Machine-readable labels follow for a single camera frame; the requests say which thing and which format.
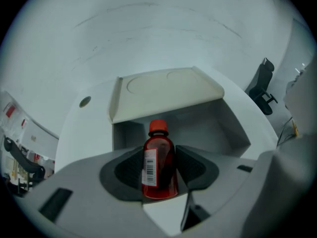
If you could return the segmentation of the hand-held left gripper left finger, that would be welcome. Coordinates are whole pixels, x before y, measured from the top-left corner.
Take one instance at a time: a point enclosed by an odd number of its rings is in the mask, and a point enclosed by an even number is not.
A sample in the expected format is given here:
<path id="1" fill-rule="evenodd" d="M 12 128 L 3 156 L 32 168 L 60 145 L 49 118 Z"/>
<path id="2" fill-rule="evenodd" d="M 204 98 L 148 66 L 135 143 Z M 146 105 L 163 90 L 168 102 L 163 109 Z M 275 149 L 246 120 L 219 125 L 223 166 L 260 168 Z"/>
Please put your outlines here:
<path id="1" fill-rule="evenodd" d="M 49 238 L 167 238 L 142 208 L 142 147 L 73 162 L 18 201 Z"/>

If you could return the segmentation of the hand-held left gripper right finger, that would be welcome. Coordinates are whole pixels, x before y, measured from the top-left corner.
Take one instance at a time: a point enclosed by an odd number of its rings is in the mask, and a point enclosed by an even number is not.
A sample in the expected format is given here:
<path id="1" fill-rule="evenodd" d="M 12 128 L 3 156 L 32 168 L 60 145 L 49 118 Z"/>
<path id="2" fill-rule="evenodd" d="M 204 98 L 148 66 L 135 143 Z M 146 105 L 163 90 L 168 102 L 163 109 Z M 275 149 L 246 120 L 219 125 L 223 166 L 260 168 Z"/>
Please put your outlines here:
<path id="1" fill-rule="evenodd" d="M 177 168 L 188 190 L 177 238 L 248 238 L 244 227 L 251 202 L 241 189 L 255 160 L 176 146 Z"/>

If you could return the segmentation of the small red bottle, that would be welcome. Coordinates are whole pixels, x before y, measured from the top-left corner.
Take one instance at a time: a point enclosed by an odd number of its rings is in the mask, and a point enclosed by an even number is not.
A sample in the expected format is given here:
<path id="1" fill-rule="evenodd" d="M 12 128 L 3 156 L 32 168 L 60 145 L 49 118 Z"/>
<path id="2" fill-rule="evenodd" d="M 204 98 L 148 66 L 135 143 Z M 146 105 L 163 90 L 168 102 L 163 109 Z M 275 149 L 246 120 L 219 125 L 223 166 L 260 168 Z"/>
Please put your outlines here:
<path id="1" fill-rule="evenodd" d="M 176 153 L 166 121 L 151 121 L 148 135 L 143 147 L 142 193 L 155 200 L 173 198 L 178 194 Z"/>

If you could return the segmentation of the grey box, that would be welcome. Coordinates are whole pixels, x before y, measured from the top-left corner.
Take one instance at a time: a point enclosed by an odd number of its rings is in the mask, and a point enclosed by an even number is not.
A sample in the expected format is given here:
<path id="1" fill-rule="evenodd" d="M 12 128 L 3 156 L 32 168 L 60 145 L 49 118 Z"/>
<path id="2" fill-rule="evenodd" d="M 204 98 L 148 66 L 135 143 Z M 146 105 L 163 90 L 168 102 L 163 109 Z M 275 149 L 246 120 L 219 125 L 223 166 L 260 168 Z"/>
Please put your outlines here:
<path id="1" fill-rule="evenodd" d="M 224 96 L 224 88 L 197 67 L 119 77 L 107 112 L 112 148 L 143 145 L 150 122 L 162 119 L 175 145 L 241 157 L 251 143 Z"/>

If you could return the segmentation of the plastic bag with red labels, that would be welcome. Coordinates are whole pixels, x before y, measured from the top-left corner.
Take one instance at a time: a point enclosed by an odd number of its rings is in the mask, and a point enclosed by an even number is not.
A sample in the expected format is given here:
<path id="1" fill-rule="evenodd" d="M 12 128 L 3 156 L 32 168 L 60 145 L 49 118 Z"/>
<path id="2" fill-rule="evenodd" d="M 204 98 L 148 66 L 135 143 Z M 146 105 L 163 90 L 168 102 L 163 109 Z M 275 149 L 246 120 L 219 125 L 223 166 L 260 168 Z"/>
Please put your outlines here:
<path id="1" fill-rule="evenodd" d="M 36 163 L 40 166 L 43 166 L 45 169 L 45 175 L 44 178 L 47 179 L 50 176 L 54 174 L 54 168 L 55 168 L 55 160 L 50 159 L 48 157 L 38 155 L 34 153 L 33 151 L 29 151 L 27 153 L 27 158 L 33 163 Z"/>
<path id="2" fill-rule="evenodd" d="M 28 122 L 26 113 L 11 95 L 0 90 L 0 128 L 4 134 L 19 143 Z"/>

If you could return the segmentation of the black office chair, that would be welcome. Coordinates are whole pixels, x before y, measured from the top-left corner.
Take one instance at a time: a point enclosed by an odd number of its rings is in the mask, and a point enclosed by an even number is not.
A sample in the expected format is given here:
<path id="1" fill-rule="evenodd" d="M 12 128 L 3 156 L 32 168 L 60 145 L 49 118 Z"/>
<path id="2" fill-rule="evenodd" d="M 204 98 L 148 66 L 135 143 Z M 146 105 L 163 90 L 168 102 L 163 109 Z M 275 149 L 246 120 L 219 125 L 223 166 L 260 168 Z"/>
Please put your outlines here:
<path id="1" fill-rule="evenodd" d="M 28 160 L 12 139 L 5 136 L 3 145 L 5 150 L 9 152 L 22 169 L 27 172 L 26 183 L 20 183 L 20 181 L 18 181 L 18 190 L 20 188 L 29 190 L 44 180 L 45 168 Z"/>
<path id="2" fill-rule="evenodd" d="M 255 86 L 248 91 L 248 96 L 259 107 L 264 115 L 269 116 L 273 113 L 270 102 L 278 103 L 276 98 L 267 92 L 268 85 L 272 79 L 274 65 L 268 59 L 264 58 L 258 69 L 258 77 Z"/>

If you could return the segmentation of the white cabinet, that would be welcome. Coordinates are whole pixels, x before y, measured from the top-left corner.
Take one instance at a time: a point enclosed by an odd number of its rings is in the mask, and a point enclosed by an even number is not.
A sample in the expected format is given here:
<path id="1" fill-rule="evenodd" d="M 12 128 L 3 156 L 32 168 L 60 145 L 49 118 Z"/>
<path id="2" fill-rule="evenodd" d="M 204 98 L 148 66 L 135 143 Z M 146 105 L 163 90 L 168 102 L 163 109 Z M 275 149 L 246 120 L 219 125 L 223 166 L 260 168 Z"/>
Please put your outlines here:
<path id="1" fill-rule="evenodd" d="M 21 111 L 14 126 L 15 141 L 24 148 L 55 160 L 58 139 L 39 127 L 25 112 Z"/>

